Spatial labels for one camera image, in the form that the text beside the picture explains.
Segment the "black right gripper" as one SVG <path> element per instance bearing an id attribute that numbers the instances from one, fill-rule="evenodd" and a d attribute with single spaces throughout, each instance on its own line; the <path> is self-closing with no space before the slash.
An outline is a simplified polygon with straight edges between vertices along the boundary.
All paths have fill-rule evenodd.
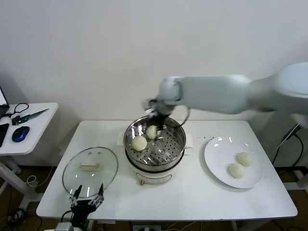
<path id="1" fill-rule="evenodd" d="M 151 107 L 151 112 L 146 115 L 148 120 L 157 122 L 157 134 L 160 135 L 164 130 L 165 119 L 169 117 L 170 110 L 164 107 Z"/>

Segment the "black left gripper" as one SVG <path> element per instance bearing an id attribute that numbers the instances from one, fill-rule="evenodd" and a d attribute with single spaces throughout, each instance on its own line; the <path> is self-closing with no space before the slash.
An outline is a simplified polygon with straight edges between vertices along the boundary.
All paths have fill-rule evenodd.
<path id="1" fill-rule="evenodd" d="M 87 218 L 90 213 L 96 211 L 96 209 L 104 201 L 103 183 L 101 184 L 97 196 L 92 200 L 80 200 L 77 201 L 82 189 L 80 185 L 74 193 L 69 197 L 71 203 L 71 211 L 73 217 L 71 223 L 74 228 L 85 228 L 87 225 Z"/>

